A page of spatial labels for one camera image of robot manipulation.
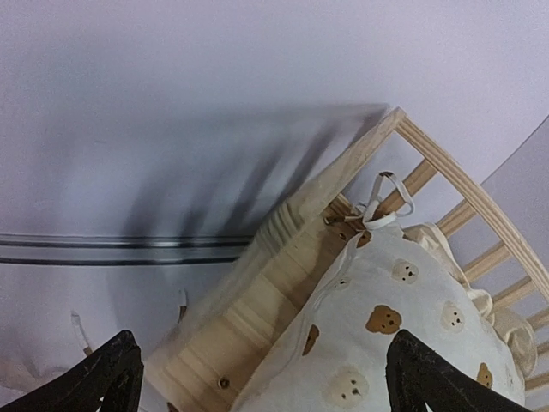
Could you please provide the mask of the bear print cushion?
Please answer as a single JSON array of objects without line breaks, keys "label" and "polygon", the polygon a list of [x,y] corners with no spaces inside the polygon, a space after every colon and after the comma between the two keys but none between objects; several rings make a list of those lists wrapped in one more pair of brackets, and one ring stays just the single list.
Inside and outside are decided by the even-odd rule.
[{"label": "bear print cushion", "polygon": [[406,330],[471,379],[525,402],[534,332],[471,288],[433,224],[374,215],[323,275],[233,404],[236,411],[387,411],[389,345]]}]

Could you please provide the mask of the wooden pet bed frame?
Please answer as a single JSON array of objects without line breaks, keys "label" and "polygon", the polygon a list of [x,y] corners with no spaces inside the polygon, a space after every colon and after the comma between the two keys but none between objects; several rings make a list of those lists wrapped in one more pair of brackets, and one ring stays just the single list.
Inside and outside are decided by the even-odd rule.
[{"label": "wooden pet bed frame", "polygon": [[[485,290],[496,312],[547,295],[547,270],[507,215],[395,109],[271,214],[226,278],[149,356],[146,378],[170,409],[236,411],[253,373],[364,230],[360,216],[373,193],[381,199],[376,217],[396,212],[402,228],[439,229],[471,288]],[[547,310],[522,319],[534,340],[548,326]],[[538,360],[547,343],[535,340],[535,351]],[[524,387],[525,399],[547,393],[547,373],[534,367]]]}]

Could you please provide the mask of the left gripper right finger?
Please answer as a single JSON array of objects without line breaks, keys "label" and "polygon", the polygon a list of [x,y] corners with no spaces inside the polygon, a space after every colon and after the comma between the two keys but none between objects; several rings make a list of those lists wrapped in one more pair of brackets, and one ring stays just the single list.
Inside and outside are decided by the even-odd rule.
[{"label": "left gripper right finger", "polygon": [[407,330],[389,345],[385,378],[393,412],[523,412],[469,378]]}]

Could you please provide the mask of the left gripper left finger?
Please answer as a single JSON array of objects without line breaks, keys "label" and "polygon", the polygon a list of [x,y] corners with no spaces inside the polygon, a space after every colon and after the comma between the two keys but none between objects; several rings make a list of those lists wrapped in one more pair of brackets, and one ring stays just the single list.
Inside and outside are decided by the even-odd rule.
[{"label": "left gripper left finger", "polygon": [[23,397],[3,412],[136,412],[144,365],[129,330],[121,330],[86,359]]}]

